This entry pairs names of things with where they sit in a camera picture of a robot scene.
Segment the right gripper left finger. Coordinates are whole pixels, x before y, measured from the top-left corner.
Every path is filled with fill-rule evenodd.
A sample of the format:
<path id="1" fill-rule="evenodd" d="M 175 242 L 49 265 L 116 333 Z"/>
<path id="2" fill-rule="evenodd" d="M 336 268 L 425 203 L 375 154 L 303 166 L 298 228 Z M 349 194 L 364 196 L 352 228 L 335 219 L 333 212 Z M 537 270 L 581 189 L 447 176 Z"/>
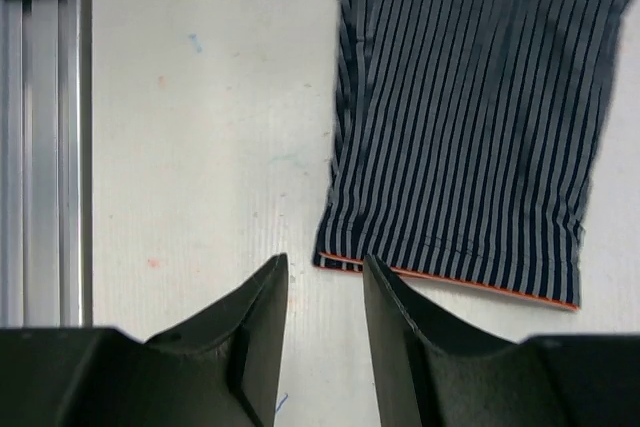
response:
<path id="1" fill-rule="evenodd" d="M 270 426 L 288 260 L 145 342 L 114 328 L 1 333 L 5 426 Z"/>

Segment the striped blue cloth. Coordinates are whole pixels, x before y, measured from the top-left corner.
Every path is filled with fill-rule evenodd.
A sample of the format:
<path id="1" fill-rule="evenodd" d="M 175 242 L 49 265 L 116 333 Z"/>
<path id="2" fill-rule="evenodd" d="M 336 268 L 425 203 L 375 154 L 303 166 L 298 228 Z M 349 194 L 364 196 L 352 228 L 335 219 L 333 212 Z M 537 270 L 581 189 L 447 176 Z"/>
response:
<path id="1" fill-rule="evenodd" d="M 630 0 L 340 0 L 313 261 L 568 309 Z"/>

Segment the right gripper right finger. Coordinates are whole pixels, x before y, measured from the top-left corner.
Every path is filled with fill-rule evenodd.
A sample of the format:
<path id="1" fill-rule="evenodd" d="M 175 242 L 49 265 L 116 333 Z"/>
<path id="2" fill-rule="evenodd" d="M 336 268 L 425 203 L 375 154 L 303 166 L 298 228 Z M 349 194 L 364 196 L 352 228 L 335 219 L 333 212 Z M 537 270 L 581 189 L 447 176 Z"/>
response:
<path id="1" fill-rule="evenodd" d="M 639 338 L 512 343 L 453 315 L 368 257 L 364 301 L 384 426 L 636 426 Z"/>

